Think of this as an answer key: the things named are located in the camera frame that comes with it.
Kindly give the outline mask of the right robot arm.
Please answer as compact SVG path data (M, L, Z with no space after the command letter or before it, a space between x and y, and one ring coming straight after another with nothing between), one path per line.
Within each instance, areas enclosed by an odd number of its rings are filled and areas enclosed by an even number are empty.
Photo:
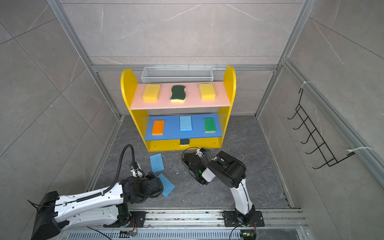
M202 185L208 185L219 179L230 188L235 201L235 213L243 223L251 220L256 212L246 186L246 166L235 157L225 153L218 154L206 165L203 158L205 149L196 148L194 153L182 153L182 162L194 179Z

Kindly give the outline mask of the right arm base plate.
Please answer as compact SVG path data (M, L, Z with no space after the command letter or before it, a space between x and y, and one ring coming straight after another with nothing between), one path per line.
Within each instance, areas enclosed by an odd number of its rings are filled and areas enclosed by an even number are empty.
M242 215L236 211L223 211L222 217L226 227L236 227L238 225L244 227L264 227L264 217L262 212L253 211L247 215Z

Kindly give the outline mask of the dark green sponge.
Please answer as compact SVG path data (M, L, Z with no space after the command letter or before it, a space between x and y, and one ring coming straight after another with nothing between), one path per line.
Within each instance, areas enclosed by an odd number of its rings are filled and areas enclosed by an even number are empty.
M182 85L175 85L172 86L172 96L170 98L170 101L172 103L184 103L186 99L186 87Z
M180 139L180 146L189 146L190 140L189 139Z

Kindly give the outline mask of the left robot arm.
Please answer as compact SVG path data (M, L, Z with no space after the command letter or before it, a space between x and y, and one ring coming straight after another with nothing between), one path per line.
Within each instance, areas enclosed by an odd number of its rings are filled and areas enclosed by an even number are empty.
M119 228L137 224L142 217L129 212L129 205L156 198L164 190L155 176L129 177L113 186L73 196L47 193L36 207L33 240L48 240L77 227Z

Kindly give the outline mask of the yellow sponge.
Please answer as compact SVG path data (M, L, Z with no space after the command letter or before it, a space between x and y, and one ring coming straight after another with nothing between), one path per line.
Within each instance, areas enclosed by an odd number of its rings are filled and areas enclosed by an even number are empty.
M147 103L154 103L159 100L161 86L156 84L146 85L143 93L143 101Z
M216 99L216 92L213 84L200 84L199 90L202 101L210 101Z

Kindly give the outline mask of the blue sponge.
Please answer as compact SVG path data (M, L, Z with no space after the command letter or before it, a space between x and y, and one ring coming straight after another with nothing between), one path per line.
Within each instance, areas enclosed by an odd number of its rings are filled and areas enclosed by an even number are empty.
M158 178L161 180L163 184L163 196L167 197L174 189L175 185L172 184L163 174L158 175Z
M192 116L180 116L180 131L191 131L192 129Z
M154 174L165 170L162 154L159 153L159 154L150 156L150 162L151 162L151 169Z

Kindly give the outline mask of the orange sponge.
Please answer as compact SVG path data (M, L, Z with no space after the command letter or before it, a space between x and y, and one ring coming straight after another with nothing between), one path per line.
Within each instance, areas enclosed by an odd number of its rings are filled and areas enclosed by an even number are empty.
M162 136L164 134L165 120L154 120L152 127L153 136Z

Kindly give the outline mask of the bright green sponge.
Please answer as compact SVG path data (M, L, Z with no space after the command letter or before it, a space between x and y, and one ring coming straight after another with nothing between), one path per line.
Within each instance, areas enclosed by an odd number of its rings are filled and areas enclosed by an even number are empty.
M204 118L204 131L205 133L216 132L216 123L214 118Z

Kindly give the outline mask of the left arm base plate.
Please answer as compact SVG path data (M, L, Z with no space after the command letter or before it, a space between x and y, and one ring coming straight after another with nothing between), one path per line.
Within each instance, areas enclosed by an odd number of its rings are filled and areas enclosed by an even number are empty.
M122 214L119 220L122 220L121 228L142 228L146 220L147 212L134 211L126 214Z

